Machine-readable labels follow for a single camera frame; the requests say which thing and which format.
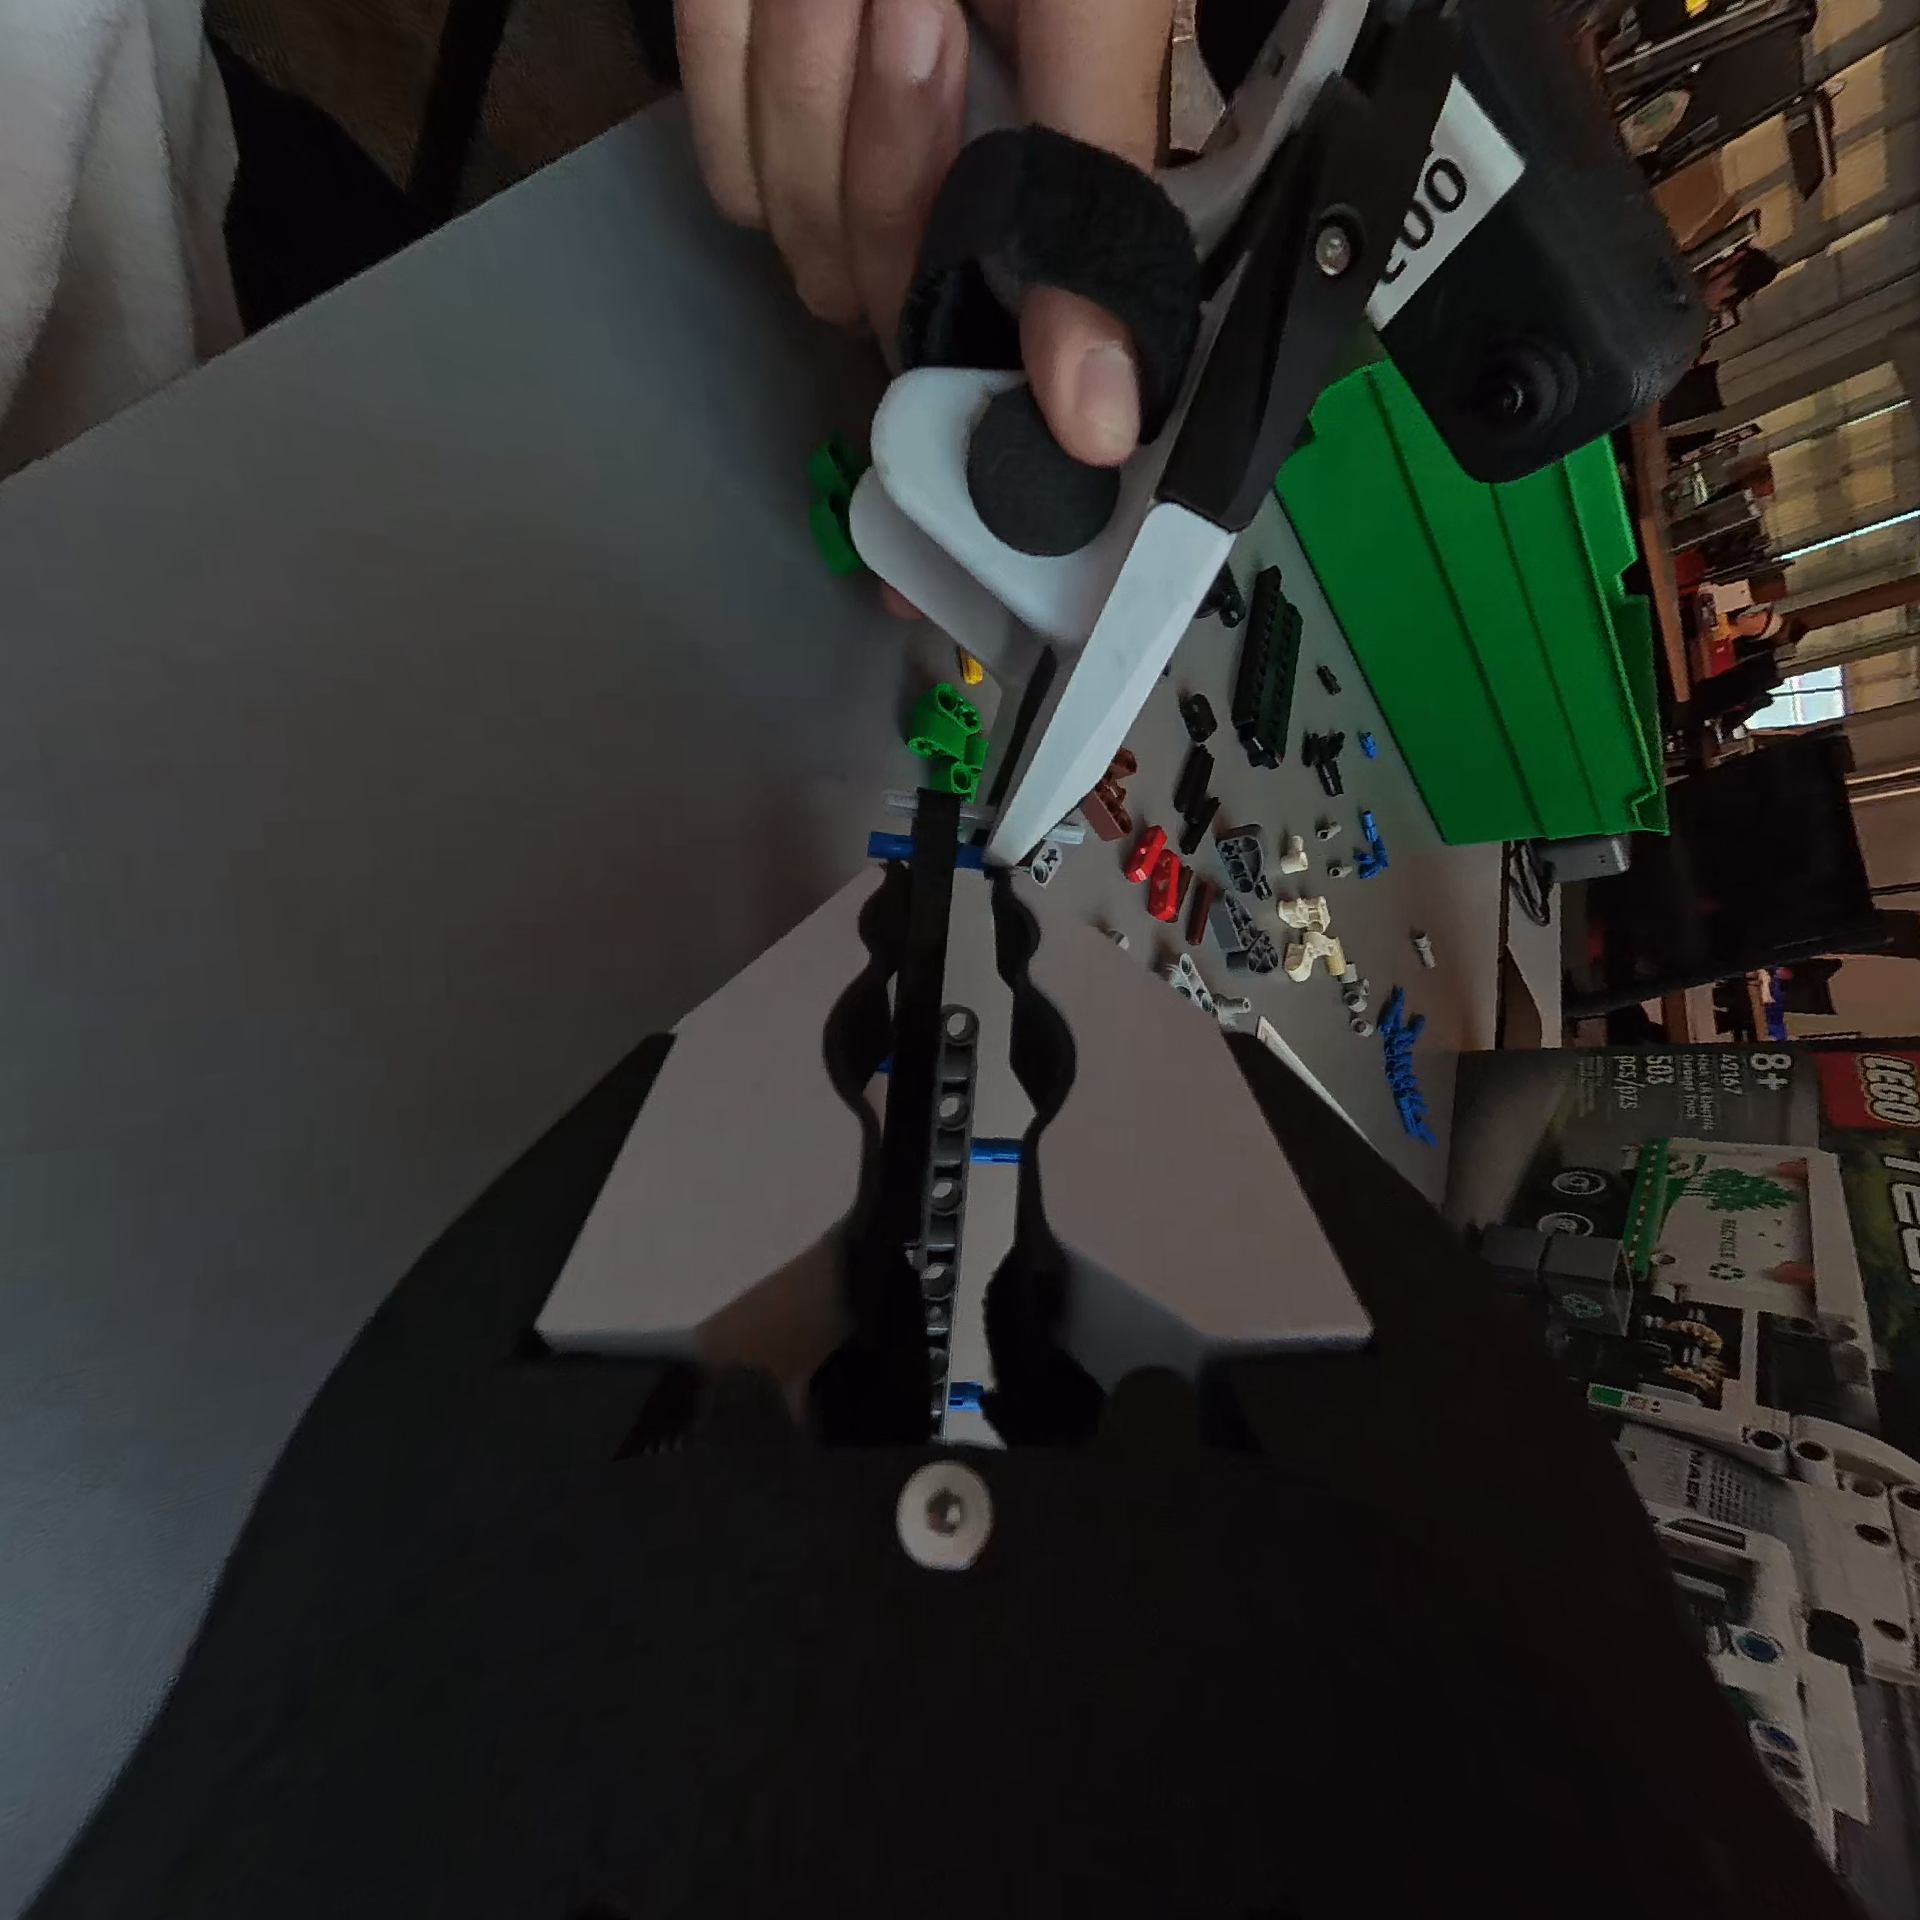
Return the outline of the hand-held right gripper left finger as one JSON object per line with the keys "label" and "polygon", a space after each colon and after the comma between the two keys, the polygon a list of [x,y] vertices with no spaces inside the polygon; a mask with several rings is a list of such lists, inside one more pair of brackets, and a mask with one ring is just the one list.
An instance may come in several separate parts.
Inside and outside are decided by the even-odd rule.
{"label": "hand-held right gripper left finger", "polygon": [[768,1372],[921,1442],[921,876],[867,874],[670,1035],[539,1312],[555,1355]]}

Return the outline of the pile of blue lego pins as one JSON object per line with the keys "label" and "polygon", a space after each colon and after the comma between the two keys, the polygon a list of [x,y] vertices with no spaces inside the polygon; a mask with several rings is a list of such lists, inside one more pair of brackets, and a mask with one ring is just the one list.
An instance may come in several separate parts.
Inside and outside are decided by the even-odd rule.
{"label": "pile of blue lego pins", "polygon": [[1379,1009],[1381,1081],[1404,1136],[1435,1149],[1439,1139],[1429,1132],[1429,1110],[1415,1062],[1421,1029],[1426,1016],[1407,1013],[1404,986],[1396,980]]}

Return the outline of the stack of long dark beams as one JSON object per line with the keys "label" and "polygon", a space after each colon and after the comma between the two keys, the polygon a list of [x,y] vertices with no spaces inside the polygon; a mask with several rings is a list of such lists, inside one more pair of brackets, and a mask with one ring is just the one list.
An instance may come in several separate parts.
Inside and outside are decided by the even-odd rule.
{"label": "stack of long dark beams", "polygon": [[1257,572],[1234,675],[1234,737],[1249,765],[1276,771],[1284,759],[1299,646],[1304,610],[1268,565]]}

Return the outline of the cluttered storage shelves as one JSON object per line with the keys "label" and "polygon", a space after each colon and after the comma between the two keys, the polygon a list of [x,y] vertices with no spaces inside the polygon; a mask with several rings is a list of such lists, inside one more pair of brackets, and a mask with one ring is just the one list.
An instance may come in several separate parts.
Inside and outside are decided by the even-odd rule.
{"label": "cluttered storage shelves", "polygon": [[1707,337],[1620,434],[1650,592],[1670,838],[1587,886],[1602,932],[1648,917],[1679,959],[1614,959],[1675,1000],[1707,975],[1836,963],[1800,1038],[1914,1044],[1914,4],[1783,4],[1814,64],[1800,194],[1786,110],[1707,151],[1762,34],[1620,115],[1665,180]]}

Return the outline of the printed cardboard set box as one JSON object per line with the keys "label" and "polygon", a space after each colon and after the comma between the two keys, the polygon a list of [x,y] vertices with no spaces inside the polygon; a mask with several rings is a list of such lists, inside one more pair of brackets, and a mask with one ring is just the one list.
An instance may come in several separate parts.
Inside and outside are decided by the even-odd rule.
{"label": "printed cardboard set box", "polygon": [[1465,1051],[1446,1217],[1607,1431],[1786,1812],[1914,1915],[1914,1035]]}

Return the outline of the instruction booklet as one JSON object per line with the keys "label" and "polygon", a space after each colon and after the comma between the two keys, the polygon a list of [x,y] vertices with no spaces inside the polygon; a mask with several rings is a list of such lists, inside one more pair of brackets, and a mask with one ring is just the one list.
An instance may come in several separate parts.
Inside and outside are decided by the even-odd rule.
{"label": "instruction booklet", "polygon": [[1426,1044],[1416,1044],[1415,1066],[1421,1073],[1426,1097],[1426,1132],[1429,1139],[1404,1132],[1404,1119],[1396,1110],[1396,1094],[1389,1086],[1381,1071],[1381,1044],[1379,1035],[1352,1035],[1348,1027],[1315,1027],[1306,1021],[1306,1038],[1320,1049],[1296,1049],[1296,1035],[1284,1035],[1268,1013],[1257,1013],[1249,1027],[1257,1044],[1281,1062],[1315,1099],[1324,1114],[1348,1124],[1352,1136],[1361,1136],[1379,1158],[1389,1158],[1426,1201],[1446,1199],[1449,1179],[1449,1097],[1451,1097],[1451,1051],[1439,1051],[1426,1066]]}

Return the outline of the person's left hand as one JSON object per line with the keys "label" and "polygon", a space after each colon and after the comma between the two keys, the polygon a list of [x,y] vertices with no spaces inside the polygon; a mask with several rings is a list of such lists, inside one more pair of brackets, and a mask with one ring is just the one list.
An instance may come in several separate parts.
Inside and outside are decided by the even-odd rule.
{"label": "person's left hand", "polygon": [[803,303],[900,348],[959,155],[974,30],[1029,122],[1153,173],[1163,0],[676,0],[690,144],[716,210],[771,235]]}

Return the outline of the black lego beam assembly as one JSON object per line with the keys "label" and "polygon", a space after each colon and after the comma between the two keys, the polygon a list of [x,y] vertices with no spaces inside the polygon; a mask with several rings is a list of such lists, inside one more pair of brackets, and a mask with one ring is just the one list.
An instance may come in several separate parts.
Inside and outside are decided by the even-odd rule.
{"label": "black lego beam assembly", "polygon": [[[851,1249],[851,1355],[867,1400],[857,1434],[930,1442],[932,1368],[923,1321],[923,1228],[947,1066],[947,932],[959,868],[959,797],[921,789],[903,864],[903,939],[888,996],[888,1094],[878,1158],[878,1217]],[[1065,1353],[1065,1249],[1042,1217],[1039,1139],[1074,1084],[1074,1038],[1033,980],[1039,917],[989,882],[994,968],[1014,996],[1008,1066],[1029,1099],[1019,1158],[1019,1231],[987,1292],[994,1383],[982,1397],[1002,1445],[1085,1445],[1103,1390]]]}

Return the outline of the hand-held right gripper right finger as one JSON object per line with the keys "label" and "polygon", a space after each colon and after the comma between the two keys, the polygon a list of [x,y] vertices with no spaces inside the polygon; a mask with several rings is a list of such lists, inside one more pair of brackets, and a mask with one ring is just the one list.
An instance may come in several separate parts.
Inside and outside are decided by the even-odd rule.
{"label": "hand-held right gripper right finger", "polygon": [[1249,1029],[1214,1027],[1008,882],[1039,917],[1033,980],[1074,1038],[1074,1084],[1039,1139],[1068,1360],[1109,1406],[1130,1372],[1206,1383],[1234,1360],[1366,1353],[1375,1321],[1234,1049]]}

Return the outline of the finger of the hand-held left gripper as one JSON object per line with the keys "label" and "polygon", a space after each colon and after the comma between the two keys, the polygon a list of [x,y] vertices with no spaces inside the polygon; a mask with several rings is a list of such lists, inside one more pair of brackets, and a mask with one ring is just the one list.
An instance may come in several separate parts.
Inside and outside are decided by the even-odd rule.
{"label": "finger of the hand-held left gripper", "polygon": [[994,868],[1023,864],[1103,779],[1234,547],[1234,529],[1188,506],[1159,501],[1145,513],[1094,640],[1080,646],[994,816]]}
{"label": "finger of the hand-held left gripper", "polygon": [[1024,771],[1033,741],[1050,721],[1051,681],[1055,681],[1055,646],[1051,644],[1033,646],[1023,681],[1014,681],[1014,679],[994,681],[994,717],[987,727],[989,759],[982,771],[982,805],[989,811],[989,825],[982,827],[982,841],[994,838],[994,825],[1023,783],[1023,771]]}

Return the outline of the green plastic storage bin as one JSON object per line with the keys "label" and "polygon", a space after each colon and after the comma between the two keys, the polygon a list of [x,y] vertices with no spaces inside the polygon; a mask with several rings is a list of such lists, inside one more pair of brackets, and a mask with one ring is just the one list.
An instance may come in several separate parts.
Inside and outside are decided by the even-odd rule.
{"label": "green plastic storage bin", "polygon": [[1482,485],[1368,363],[1315,395],[1276,501],[1449,847],[1670,833],[1613,439]]}

